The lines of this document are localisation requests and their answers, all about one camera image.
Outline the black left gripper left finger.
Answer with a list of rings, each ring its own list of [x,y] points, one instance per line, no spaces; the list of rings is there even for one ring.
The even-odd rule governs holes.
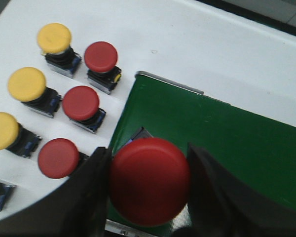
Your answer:
[[[111,161],[111,149],[98,147],[60,187],[0,220],[0,237],[104,236]]]

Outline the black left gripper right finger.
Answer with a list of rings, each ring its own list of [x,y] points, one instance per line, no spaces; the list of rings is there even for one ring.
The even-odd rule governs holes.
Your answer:
[[[188,144],[188,210],[201,237],[296,237],[296,211],[240,181],[205,149]]]

